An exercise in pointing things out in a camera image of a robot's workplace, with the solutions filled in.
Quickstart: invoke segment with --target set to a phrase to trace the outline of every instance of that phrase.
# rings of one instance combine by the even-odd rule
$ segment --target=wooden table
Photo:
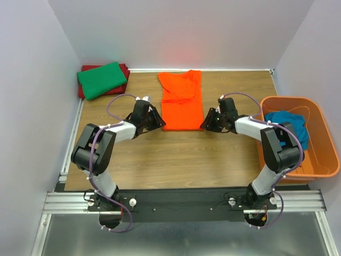
[[[245,92],[259,101],[276,95],[268,71],[202,72],[201,89],[204,117],[210,107],[217,107],[217,99],[225,93]],[[152,104],[161,114],[162,90],[157,73],[131,73],[127,92],[139,97],[150,95]],[[250,99],[241,95],[233,98],[239,114],[258,112]],[[85,100],[76,141],[88,123],[117,122],[105,112],[110,99],[112,97]],[[110,111],[125,118],[133,106],[133,98],[121,97],[112,104]],[[115,145],[109,171],[120,189],[202,188],[246,186],[257,177],[260,167],[256,141],[249,137],[158,129]],[[89,188],[86,175],[71,163],[66,190]]]

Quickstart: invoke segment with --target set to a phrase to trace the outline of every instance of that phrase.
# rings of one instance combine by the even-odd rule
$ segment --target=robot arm
[[[149,97],[137,98],[133,112],[118,124],[108,126],[87,124],[74,147],[71,161],[90,177],[91,145],[95,135],[103,129],[95,142],[96,150],[92,155],[92,182],[101,193],[117,201],[118,187],[107,170],[113,146],[124,140],[135,139],[142,133],[155,130],[165,124],[156,108],[149,102]]]
[[[218,99],[218,108],[210,108],[201,125],[212,132],[244,134],[262,143],[265,165],[247,187],[244,202],[248,207],[262,205],[272,194],[277,181],[299,161],[297,142],[281,128],[258,123],[250,116],[238,115],[232,98]],[[295,135],[290,123],[280,124]]]

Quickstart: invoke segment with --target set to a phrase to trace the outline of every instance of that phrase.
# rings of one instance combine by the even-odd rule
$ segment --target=orange plastic basket
[[[319,178],[333,177],[340,168],[334,143],[328,131],[326,121],[319,106],[310,99],[297,97],[271,96],[262,100],[263,109],[259,119],[264,115],[281,110],[303,115],[309,134],[308,149],[304,151],[305,159],[296,170],[288,173],[282,181],[306,183]],[[262,146],[257,142],[259,163],[264,166]]]

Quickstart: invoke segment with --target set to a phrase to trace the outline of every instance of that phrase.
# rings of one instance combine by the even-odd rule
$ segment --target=white wall
[[[289,44],[274,77],[280,94],[315,100],[341,153],[341,1],[316,0]],[[341,252],[341,174],[310,184],[322,189],[327,218]]]
[[[0,255],[30,255],[77,107],[79,61],[46,0],[0,1]]]
[[[82,64],[274,68],[313,0],[48,0]]]

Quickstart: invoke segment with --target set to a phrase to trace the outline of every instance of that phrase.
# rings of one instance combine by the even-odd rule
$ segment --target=green cloth
[[[127,82],[117,62],[77,73],[84,96],[92,100]]]

